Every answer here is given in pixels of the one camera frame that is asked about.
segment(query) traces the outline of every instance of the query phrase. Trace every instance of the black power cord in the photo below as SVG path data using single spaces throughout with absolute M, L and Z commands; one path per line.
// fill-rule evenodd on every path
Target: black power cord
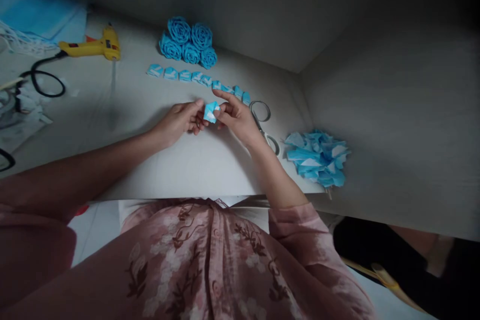
M 55 56 L 52 56 L 52 57 L 48 57 L 48 58 L 45 58 L 45 59 L 42 59 L 42 60 L 39 60 L 37 62 L 35 62 L 32 66 L 31 66 L 31 69 L 29 71 L 25 71 L 25 72 L 22 72 L 20 74 L 20 78 L 25 78 L 27 76 L 30 75 L 31 77 L 31 82 L 33 84 L 33 87 L 35 88 L 36 92 L 39 93 L 40 95 L 43 95 L 44 97 L 47 97 L 47 98 L 58 98 L 58 97 L 61 97 L 63 94 L 65 94 L 65 91 L 66 91 L 66 88 L 65 88 L 65 85 L 64 83 L 58 78 L 56 77 L 55 75 L 53 75 L 52 73 L 49 73 L 49 72 L 46 72 L 46 71 L 41 71 L 41 70 L 37 70 L 37 68 L 42 65 L 42 64 L 45 64 L 45 63 L 48 63 L 52 60 L 58 60 L 58 59 L 61 59 L 61 58 L 65 58 L 67 57 L 68 54 L 61 50 L 59 53 L 57 53 Z M 39 83 L 37 82 L 37 77 L 36 77 L 36 74 L 42 74 L 42 75 L 47 75 L 51 78 L 54 78 L 55 80 L 57 80 L 60 85 L 61 85 L 61 91 L 59 93 L 56 93 L 56 94 L 48 94 L 46 92 L 43 92 L 42 89 L 40 88 L 39 86 Z M 22 110 L 22 106 L 20 104 L 20 99 L 17 98 L 17 95 L 20 94 L 20 87 L 22 87 L 22 82 L 23 81 L 19 81 L 16 83 L 15 85 L 15 111 L 20 113 L 21 110 Z M 4 168 L 1 168 L 0 169 L 0 173 L 5 171 L 5 170 L 8 170 L 8 169 L 11 169 L 13 168 L 13 166 L 15 165 L 15 159 L 13 158 L 12 155 L 10 155 L 8 152 L 6 152 L 5 150 L 1 149 L 0 148 L 0 156 L 3 156 L 7 162 L 8 162 L 8 166 L 4 167 Z

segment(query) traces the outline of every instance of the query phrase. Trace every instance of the black pants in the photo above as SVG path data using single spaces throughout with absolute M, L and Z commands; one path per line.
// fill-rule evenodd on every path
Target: black pants
M 382 265 L 418 306 L 440 320 L 477 313 L 480 243 L 455 239 L 437 278 L 426 272 L 427 261 L 385 224 L 346 217 L 335 228 L 333 242 L 342 257 L 367 269 Z

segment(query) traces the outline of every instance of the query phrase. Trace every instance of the pink floral robe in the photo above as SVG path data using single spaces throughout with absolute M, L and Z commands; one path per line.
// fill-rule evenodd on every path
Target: pink floral robe
M 311 204 L 270 235 L 211 200 L 158 201 L 70 269 L 66 223 L 0 205 L 0 318 L 373 319 Z

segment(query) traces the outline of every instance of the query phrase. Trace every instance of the pink sleeve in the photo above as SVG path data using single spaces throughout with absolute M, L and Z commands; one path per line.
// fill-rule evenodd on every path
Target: pink sleeve
M 68 270 L 76 238 L 59 220 L 0 204 L 0 312 Z
M 311 203 L 269 209 L 270 235 L 360 319 L 374 319 L 369 297 L 335 250 L 332 235 Z

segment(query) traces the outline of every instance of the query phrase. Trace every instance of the hand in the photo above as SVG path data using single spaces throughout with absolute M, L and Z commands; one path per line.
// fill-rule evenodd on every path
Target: hand
M 187 131 L 198 135 L 200 130 L 203 130 L 203 126 L 200 128 L 202 120 L 199 120 L 198 117 L 203 106 L 204 101 L 202 99 L 195 102 L 175 104 L 148 133 L 155 138 L 162 149 L 175 144 Z
M 265 142 L 247 105 L 240 102 L 233 94 L 225 91 L 215 89 L 213 94 L 228 101 L 220 105 L 221 111 L 215 110 L 213 112 L 213 115 L 222 122 L 218 129 L 225 125 L 228 126 L 247 148 L 259 142 Z

